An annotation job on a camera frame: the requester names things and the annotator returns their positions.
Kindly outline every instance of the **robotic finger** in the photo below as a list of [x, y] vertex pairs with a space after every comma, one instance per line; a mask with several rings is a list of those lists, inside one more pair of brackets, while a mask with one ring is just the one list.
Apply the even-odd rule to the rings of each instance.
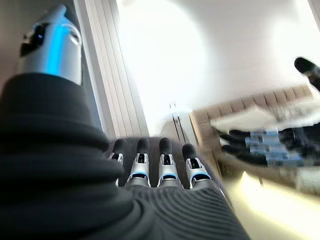
[[235, 137], [242, 137], [242, 138], [250, 137], [249, 131], [241, 131], [241, 130], [237, 130], [237, 129], [230, 130], [229, 134], [233, 135]]
[[172, 156], [172, 144], [169, 138], [163, 137], [159, 143], [160, 163], [159, 181], [157, 188], [178, 187], [183, 188], [176, 169], [176, 163]]
[[228, 141], [230, 144], [237, 144], [241, 147], [246, 146], [246, 138], [243, 136], [233, 136], [229, 134], [222, 134], [220, 135], [220, 138]]
[[254, 164], [257, 166], [265, 166], [265, 167], [268, 165], [265, 155], [257, 152], [250, 152], [248, 148], [245, 148], [245, 147], [240, 148], [240, 147], [234, 147], [231, 145], [224, 145], [221, 147], [221, 149], [225, 153], [234, 155], [239, 160], [246, 162], [248, 164]]
[[132, 164], [130, 176], [125, 184], [126, 186], [142, 185], [151, 187], [149, 179], [149, 149], [148, 139], [140, 138], [137, 144], [137, 154]]
[[182, 148], [182, 154], [185, 161], [186, 174], [190, 182], [190, 189], [197, 190], [210, 186], [213, 181], [205, 166], [197, 157], [195, 147], [189, 143], [185, 144]]
[[[115, 141], [112, 153], [109, 156], [109, 160], [117, 161], [121, 165], [124, 164], [124, 152], [127, 148], [127, 141], [123, 138], [119, 138]], [[116, 179], [115, 185], [119, 186], [119, 178]]]

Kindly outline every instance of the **beige sofa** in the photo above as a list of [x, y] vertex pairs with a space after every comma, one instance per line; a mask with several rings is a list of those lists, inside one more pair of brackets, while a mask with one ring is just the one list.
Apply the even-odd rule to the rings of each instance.
[[212, 128], [210, 121], [212, 119], [244, 111], [254, 105], [267, 109], [271, 106], [274, 107], [291, 101], [298, 101], [299, 99], [306, 97], [313, 97], [309, 85], [307, 84], [261, 93], [194, 110], [189, 116], [200, 151], [206, 155], [210, 164], [216, 169], [217, 174], [220, 176], [222, 165], [230, 165], [239, 170], [246, 170], [249, 173], [251, 172], [260, 177], [275, 180], [276, 182], [288, 185], [294, 184], [294, 172], [256, 167], [239, 161], [231, 155], [223, 154], [219, 136]]

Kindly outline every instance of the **ribbed fabric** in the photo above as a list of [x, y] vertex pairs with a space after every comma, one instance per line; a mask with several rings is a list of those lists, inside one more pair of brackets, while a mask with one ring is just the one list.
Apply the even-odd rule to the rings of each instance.
[[164, 239], [169, 239], [166, 234], [177, 240], [249, 239], [219, 189], [157, 189], [137, 185], [128, 189], [135, 199], [152, 206]]

